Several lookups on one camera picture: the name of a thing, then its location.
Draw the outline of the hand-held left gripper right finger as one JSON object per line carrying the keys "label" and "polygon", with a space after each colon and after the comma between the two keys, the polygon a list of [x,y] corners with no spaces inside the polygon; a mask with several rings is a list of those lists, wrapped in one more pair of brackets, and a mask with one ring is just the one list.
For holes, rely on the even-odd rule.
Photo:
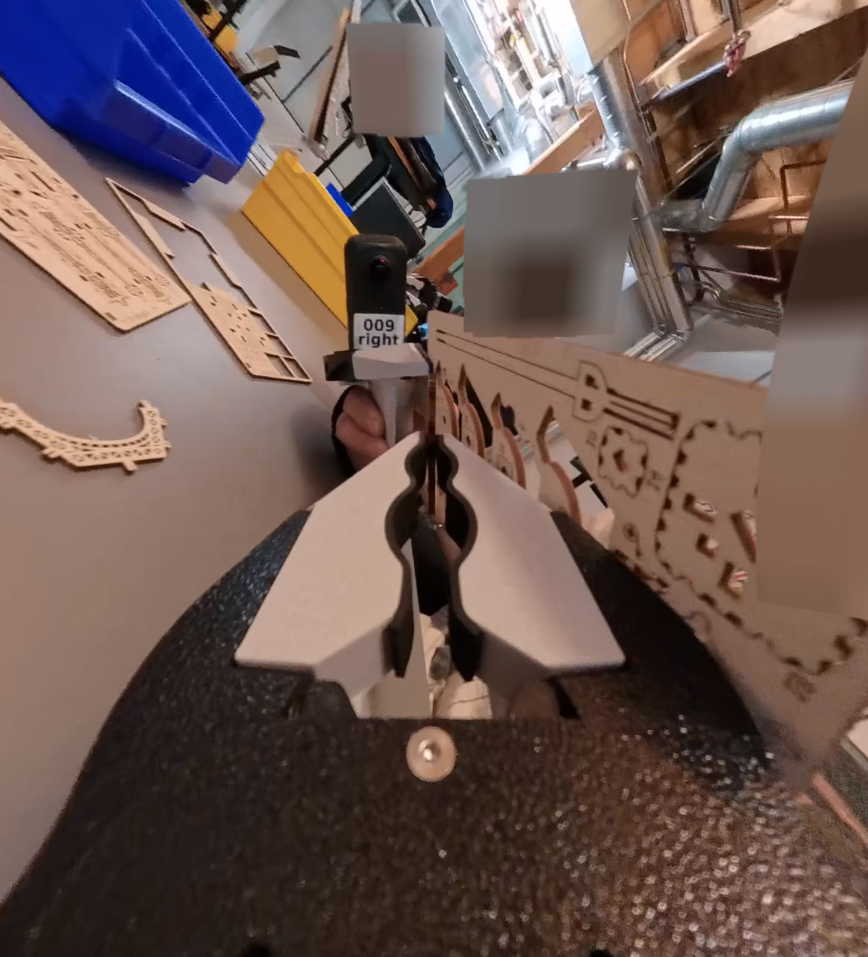
{"label": "hand-held left gripper right finger", "polygon": [[626,661],[551,512],[454,437],[438,437],[450,560],[449,645],[465,680],[512,699]]}

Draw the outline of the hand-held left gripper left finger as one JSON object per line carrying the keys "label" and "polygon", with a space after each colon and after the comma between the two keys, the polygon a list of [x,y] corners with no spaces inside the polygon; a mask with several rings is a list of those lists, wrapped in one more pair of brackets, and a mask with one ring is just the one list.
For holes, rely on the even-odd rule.
{"label": "hand-held left gripper left finger", "polygon": [[235,652],[241,667],[338,685],[359,718],[409,673],[418,624],[412,540],[427,475],[413,433],[309,510]]}

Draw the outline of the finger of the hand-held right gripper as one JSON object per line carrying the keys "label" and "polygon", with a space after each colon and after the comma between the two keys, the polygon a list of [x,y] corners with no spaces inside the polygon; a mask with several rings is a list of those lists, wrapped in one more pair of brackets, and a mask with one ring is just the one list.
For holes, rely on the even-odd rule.
{"label": "finger of the hand-held right gripper", "polygon": [[351,354],[357,380],[390,380],[425,376],[425,352],[420,348],[367,348]]}

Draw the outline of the wooden parts sheet with arches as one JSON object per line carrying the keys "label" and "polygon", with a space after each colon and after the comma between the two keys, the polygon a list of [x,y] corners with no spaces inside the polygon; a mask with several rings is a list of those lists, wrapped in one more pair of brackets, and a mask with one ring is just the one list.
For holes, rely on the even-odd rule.
{"label": "wooden parts sheet with arches", "polygon": [[512,408],[539,447],[549,418],[605,496],[609,547],[690,626],[781,767],[808,782],[868,705],[868,620],[756,593],[766,390],[566,340],[478,338],[433,313],[428,349],[463,398]]}

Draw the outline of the wooden lattice arch piece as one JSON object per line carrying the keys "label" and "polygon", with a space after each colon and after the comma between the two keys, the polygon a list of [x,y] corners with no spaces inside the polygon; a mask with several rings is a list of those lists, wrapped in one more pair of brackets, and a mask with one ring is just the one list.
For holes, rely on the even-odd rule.
{"label": "wooden lattice arch piece", "polygon": [[84,471],[122,467],[133,474],[141,464],[164,461],[171,443],[166,438],[167,422],[150,402],[138,403],[140,430],[121,439],[76,437],[52,429],[0,396],[0,431],[31,442],[46,461],[58,461]]}

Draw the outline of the grey desk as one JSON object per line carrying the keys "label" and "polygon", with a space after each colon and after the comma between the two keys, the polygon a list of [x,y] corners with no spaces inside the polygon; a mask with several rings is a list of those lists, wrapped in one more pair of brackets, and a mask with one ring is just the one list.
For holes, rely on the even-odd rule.
{"label": "grey desk", "polygon": [[76,437],[121,439],[138,403],[164,461],[79,471],[0,431],[0,903],[54,826],[116,700],[177,618],[338,478],[322,354],[340,326],[241,214],[260,183],[182,187],[45,123],[0,77],[0,119],[149,256],[105,177],[198,226],[310,386],[250,377],[190,305],[112,329],[0,237],[0,396]]}

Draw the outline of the person's right hand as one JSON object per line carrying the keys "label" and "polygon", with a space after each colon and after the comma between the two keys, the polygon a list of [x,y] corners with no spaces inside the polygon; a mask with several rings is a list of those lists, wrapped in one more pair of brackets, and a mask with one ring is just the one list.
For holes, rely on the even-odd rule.
{"label": "person's right hand", "polygon": [[332,443],[347,477],[387,452],[383,413],[368,389],[351,385],[341,394],[332,411]]}

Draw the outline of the black equipment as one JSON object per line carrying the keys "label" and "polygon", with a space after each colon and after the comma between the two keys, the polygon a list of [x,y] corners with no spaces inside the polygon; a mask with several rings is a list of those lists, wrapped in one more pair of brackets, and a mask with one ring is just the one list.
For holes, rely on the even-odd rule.
{"label": "black equipment", "polygon": [[454,200],[444,172],[426,137],[363,136],[368,164],[341,191],[358,233],[400,241],[416,260],[426,233],[446,226]]}

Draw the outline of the yellow storage bin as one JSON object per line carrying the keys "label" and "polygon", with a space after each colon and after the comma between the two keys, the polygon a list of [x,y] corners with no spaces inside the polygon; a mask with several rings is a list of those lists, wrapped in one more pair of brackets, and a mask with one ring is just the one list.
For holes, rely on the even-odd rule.
{"label": "yellow storage bin", "polygon": [[357,234],[328,189],[284,150],[242,213],[318,300],[347,325],[345,245]]}

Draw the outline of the white printed shirt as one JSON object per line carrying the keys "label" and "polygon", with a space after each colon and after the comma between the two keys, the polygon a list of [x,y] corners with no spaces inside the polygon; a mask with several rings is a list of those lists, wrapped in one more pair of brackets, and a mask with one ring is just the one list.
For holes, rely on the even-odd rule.
{"label": "white printed shirt", "polygon": [[449,645],[448,609],[421,615],[421,637],[432,716],[447,720],[489,720],[492,709],[487,685],[465,679]]}

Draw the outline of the vertical metal pipe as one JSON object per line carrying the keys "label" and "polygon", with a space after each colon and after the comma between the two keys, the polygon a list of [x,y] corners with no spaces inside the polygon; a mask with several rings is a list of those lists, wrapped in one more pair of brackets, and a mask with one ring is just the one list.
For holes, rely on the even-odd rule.
{"label": "vertical metal pipe", "polygon": [[629,254],[653,330],[627,354],[659,362],[684,346],[694,328],[669,246],[654,213],[654,200],[663,185],[659,163],[619,47],[595,65],[591,78],[609,145],[605,164],[635,175]]}

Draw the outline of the wooden tower parts sheet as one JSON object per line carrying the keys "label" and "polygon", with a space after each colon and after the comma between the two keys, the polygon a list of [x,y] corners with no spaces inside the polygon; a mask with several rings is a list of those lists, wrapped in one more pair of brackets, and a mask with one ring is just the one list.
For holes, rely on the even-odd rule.
{"label": "wooden tower parts sheet", "polygon": [[122,332],[189,296],[0,120],[0,236]]}

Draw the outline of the blue tagged storage bin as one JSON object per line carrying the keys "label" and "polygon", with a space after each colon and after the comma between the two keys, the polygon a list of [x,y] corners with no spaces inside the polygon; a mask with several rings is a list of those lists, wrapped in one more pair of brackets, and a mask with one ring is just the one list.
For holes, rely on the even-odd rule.
{"label": "blue tagged storage bin", "polygon": [[0,1],[0,75],[50,126],[187,184],[230,182],[264,123],[177,1]]}

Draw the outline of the empty wooden frame sheet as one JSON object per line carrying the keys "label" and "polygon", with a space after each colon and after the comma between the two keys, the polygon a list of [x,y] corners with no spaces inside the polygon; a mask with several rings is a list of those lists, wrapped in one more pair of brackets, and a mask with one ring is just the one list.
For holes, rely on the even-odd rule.
{"label": "empty wooden frame sheet", "polygon": [[[304,365],[273,328],[206,233],[110,177],[105,177],[105,184],[188,295],[192,305],[249,376],[295,385],[313,384]],[[194,237],[220,281],[196,282],[187,278],[178,265],[175,251],[159,231],[158,223],[177,235]]]}

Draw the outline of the silver ventilation duct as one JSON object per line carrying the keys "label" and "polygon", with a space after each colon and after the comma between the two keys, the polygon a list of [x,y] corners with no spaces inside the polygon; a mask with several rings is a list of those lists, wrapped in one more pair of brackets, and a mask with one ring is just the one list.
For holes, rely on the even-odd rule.
{"label": "silver ventilation duct", "polygon": [[762,155],[832,140],[855,81],[847,79],[757,107],[727,136],[701,200],[669,202],[653,214],[674,233],[710,233],[732,216]]}

